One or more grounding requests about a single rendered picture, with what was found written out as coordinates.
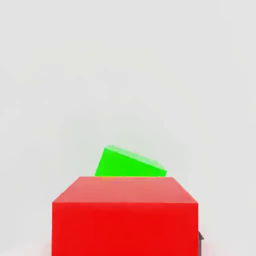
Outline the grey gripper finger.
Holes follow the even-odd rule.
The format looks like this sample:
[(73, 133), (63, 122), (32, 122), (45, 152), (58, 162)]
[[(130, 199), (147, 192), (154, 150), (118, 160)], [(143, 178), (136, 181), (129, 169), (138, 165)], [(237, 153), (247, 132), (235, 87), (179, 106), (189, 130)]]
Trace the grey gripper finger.
[(198, 232), (198, 256), (202, 256), (202, 241), (204, 237), (200, 232)]

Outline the small red cube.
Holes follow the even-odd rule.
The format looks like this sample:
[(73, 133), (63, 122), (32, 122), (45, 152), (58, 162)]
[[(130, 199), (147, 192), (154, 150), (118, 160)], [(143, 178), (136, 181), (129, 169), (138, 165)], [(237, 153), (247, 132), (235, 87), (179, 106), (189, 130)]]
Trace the small red cube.
[(80, 177), (52, 203), (51, 256), (199, 256), (198, 207), (172, 177)]

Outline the small green cube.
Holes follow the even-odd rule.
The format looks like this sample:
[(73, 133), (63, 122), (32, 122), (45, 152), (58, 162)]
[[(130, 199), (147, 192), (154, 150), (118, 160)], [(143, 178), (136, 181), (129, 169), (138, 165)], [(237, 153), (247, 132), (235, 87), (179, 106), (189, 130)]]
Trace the small green cube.
[(97, 177), (165, 177), (167, 170), (157, 161), (123, 148), (108, 145), (104, 148)]

